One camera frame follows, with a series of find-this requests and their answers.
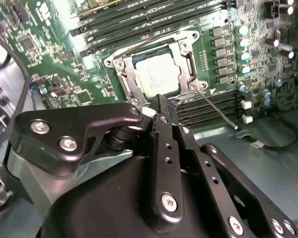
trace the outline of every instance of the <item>motherboard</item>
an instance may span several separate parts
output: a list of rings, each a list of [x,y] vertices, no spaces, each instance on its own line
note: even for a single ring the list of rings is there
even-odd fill
[[[179,102],[190,128],[298,107],[293,0],[0,0],[3,38],[46,108]]]

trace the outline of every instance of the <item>black mounting arm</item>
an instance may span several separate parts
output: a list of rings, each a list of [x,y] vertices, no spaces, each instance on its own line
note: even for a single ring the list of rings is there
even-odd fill
[[[18,116],[3,178],[46,216],[38,237],[298,237],[218,147],[178,124],[173,101],[150,107],[149,117],[127,103]],[[79,164],[123,149],[133,156],[76,184]]]

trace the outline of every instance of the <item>white connector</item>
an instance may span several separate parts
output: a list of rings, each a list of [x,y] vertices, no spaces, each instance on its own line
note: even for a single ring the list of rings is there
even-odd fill
[[[252,102],[242,100],[240,103],[242,104],[242,108],[244,110],[252,108]]]
[[[253,122],[253,117],[242,115],[242,120],[245,124],[249,124],[249,123]]]

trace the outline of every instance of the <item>screw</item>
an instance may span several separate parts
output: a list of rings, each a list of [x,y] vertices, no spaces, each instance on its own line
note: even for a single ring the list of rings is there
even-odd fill
[[[288,229],[288,231],[290,231],[291,234],[293,235],[295,234],[295,230],[293,229],[293,227],[290,225],[288,221],[284,221],[284,225]]]
[[[136,116],[139,115],[139,112],[137,111],[136,108],[130,108],[130,112],[131,112],[132,114],[136,115]]]
[[[244,233],[242,225],[235,217],[229,217],[228,222],[230,227],[232,227],[233,231],[235,231],[236,234],[241,236]]]
[[[167,211],[174,212],[177,210],[177,202],[171,195],[165,193],[162,195],[161,200],[164,208]]]
[[[72,138],[62,138],[60,140],[60,147],[66,151],[74,151],[77,149],[77,143]]]
[[[47,125],[45,122],[42,122],[42,121],[35,121],[31,124],[30,127],[32,131],[42,135],[50,131],[49,125]]]
[[[188,129],[188,128],[186,128],[186,127],[184,127],[184,126],[182,127],[182,130],[183,130],[183,131],[184,131],[184,133],[186,133],[186,134],[190,132],[190,131],[189,131],[189,129]]]
[[[118,70],[123,70],[125,68],[125,63],[123,61],[118,61],[115,65]]]
[[[191,91],[193,91],[193,90],[195,90],[197,88],[197,84],[195,82],[191,82],[189,84],[189,88],[190,88]]]
[[[132,98],[130,99],[130,102],[132,105],[134,105],[135,107],[139,105],[139,101],[137,98]]]
[[[168,123],[168,119],[165,118],[164,116],[160,117],[160,120],[163,121],[164,123]]]
[[[273,223],[273,226],[274,226],[275,230],[277,230],[277,232],[279,234],[283,234],[284,233],[283,228],[281,227],[281,225],[276,220],[272,219],[272,223]]]
[[[213,153],[217,153],[218,152],[213,145],[210,145],[210,150],[212,150]]]

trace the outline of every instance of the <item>cable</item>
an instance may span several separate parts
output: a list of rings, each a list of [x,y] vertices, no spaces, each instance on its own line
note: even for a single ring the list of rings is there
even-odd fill
[[[263,149],[269,150],[269,151],[281,152],[281,151],[286,151],[286,150],[289,150],[289,149],[297,146],[298,145],[298,128],[291,122],[289,122],[289,121],[285,120],[284,118],[282,118],[281,116],[279,116],[276,112],[272,112],[272,113],[270,113],[270,115],[277,121],[281,122],[285,127],[291,129],[294,132],[295,139],[290,144],[284,145],[284,146],[266,145],[263,142],[256,139],[255,137],[253,137],[251,134],[246,134],[245,136],[243,136],[243,138],[246,138],[250,142],[250,144],[255,148],[263,148]]]
[[[13,52],[13,50],[10,49],[10,47],[5,43],[5,41],[0,37],[0,45],[7,51],[7,53],[12,57],[12,59],[15,61],[17,66],[20,68],[23,78],[24,78],[24,85],[19,97],[19,100],[17,102],[17,105],[15,107],[14,113],[11,116],[11,121],[5,131],[0,135],[0,146],[4,143],[5,140],[7,140],[10,137],[10,134],[12,132],[13,128],[13,122],[17,115],[19,115],[22,112],[24,102],[27,96],[27,91],[30,86],[30,76],[27,71],[27,68],[24,66],[22,61],[18,58],[18,56]]]
[[[9,54],[6,54],[4,62],[0,65],[0,70],[7,67],[7,65],[10,63],[12,57]]]

